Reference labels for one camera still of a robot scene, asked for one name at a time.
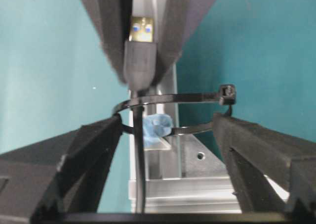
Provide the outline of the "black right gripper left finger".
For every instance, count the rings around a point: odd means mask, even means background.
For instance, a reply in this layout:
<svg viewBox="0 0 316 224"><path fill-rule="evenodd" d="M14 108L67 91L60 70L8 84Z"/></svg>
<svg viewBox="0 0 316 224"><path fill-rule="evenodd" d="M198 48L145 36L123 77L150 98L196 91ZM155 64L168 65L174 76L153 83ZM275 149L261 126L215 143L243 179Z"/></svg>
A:
<svg viewBox="0 0 316 224"><path fill-rule="evenodd" d="M95 212L122 135L120 115L0 156L0 221L37 224Z"/></svg>

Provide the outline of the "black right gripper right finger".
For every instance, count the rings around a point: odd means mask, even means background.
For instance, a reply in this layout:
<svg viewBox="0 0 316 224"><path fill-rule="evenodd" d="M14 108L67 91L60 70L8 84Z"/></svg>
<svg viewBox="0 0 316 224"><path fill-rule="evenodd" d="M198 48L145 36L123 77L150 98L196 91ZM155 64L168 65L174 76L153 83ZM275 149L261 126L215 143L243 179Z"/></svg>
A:
<svg viewBox="0 0 316 224"><path fill-rule="evenodd" d="M316 144L216 113L213 135L243 213L316 221Z"/></svg>

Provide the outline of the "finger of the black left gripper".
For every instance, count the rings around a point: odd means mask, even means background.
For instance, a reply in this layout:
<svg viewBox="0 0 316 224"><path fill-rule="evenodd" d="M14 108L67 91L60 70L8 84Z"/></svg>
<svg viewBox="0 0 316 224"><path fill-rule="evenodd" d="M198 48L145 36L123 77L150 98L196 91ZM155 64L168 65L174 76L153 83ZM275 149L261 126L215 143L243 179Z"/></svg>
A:
<svg viewBox="0 0 316 224"><path fill-rule="evenodd" d="M179 60L184 44L215 2L216 0L166 0L158 37L153 86L157 85Z"/></svg>
<svg viewBox="0 0 316 224"><path fill-rule="evenodd" d="M81 0L100 39L101 48L121 83L124 43L129 35L132 0Z"/></svg>

